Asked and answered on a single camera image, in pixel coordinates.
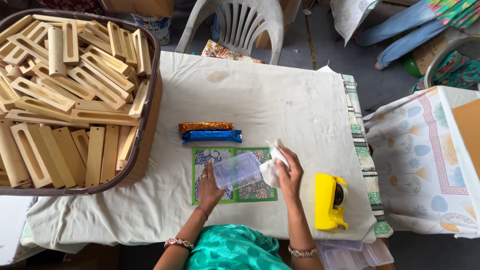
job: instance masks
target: orange foil wrapper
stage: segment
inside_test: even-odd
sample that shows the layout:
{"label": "orange foil wrapper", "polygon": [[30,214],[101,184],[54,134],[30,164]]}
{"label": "orange foil wrapper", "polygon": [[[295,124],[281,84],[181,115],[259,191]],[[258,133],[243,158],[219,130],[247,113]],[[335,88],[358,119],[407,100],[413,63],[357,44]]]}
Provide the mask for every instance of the orange foil wrapper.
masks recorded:
{"label": "orange foil wrapper", "polygon": [[228,122],[203,122],[203,123],[180,123],[179,124],[180,134],[183,134],[187,131],[201,130],[201,131],[217,131],[233,130],[233,123]]}

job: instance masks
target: bangle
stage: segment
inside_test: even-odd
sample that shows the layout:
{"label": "bangle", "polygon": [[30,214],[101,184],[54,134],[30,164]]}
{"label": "bangle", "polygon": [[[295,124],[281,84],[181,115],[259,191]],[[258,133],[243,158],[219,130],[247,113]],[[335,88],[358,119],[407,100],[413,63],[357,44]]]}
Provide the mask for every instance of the bangle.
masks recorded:
{"label": "bangle", "polygon": [[178,238],[170,238],[168,239],[166,242],[165,242],[165,245],[163,246],[165,249],[171,245],[179,245],[181,247],[184,247],[190,251],[194,250],[195,249],[195,246],[190,243],[189,241],[187,240],[183,240],[183,239],[178,239]]}
{"label": "bangle", "polygon": [[207,218],[206,220],[208,220],[208,214],[207,214],[207,211],[203,210],[200,206],[197,206],[197,208],[195,208],[195,210],[199,210],[199,211],[202,211],[204,214],[205,214],[205,217]]}
{"label": "bangle", "polygon": [[293,257],[297,257],[297,258],[311,258],[311,257],[318,256],[317,245],[315,245],[315,247],[310,250],[296,250],[296,249],[292,249],[292,246],[289,244],[288,251]]}

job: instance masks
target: red thread bracelet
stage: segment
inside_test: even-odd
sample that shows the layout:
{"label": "red thread bracelet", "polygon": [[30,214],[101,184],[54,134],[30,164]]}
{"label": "red thread bracelet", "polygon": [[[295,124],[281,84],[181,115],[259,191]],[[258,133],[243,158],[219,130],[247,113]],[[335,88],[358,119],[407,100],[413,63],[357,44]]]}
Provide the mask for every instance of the red thread bracelet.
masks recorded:
{"label": "red thread bracelet", "polygon": [[207,214],[207,212],[206,212],[205,210],[203,210],[200,206],[197,206],[197,208],[195,208],[195,210],[200,210],[200,211],[202,211],[202,212],[205,214],[205,217],[206,217],[207,220],[208,220],[208,214]]}

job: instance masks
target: blue jeans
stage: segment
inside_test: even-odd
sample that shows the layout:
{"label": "blue jeans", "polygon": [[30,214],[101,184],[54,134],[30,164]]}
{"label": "blue jeans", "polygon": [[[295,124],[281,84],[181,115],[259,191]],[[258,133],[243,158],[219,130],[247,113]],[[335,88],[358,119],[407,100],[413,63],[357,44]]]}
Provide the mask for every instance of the blue jeans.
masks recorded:
{"label": "blue jeans", "polygon": [[387,67],[393,60],[412,51],[448,27],[435,18],[435,13],[427,6],[426,0],[421,0],[385,22],[363,31],[357,43],[360,46],[372,45],[419,25],[422,26],[395,41],[383,51],[378,63],[382,67]]}

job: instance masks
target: floral printed card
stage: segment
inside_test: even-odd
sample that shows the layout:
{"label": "floral printed card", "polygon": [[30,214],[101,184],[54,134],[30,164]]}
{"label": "floral printed card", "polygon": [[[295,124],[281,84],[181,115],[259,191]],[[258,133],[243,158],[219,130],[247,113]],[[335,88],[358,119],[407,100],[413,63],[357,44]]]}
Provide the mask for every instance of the floral printed card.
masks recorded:
{"label": "floral printed card", "polygon": [[[215,148],[193,148],[193,170],[192,170],[192,205],[198,205],[198,186],[200,177],[205,165],[209,160],[213,163],[220,162],[223,159],[232,157],[234,150],[231,147],[215,147]],[[236,191],[226,191],[219,203],[234,203],[237,198]]]}
{"label": "floral printed card", "polygon": [[[260,163],[271,159],[268,148],[235,148],[235,155],[253,152]],[[241,187],[236,190],[237,202],[276,201],[276,188],[267,185],[263,177],[260,181]]]}

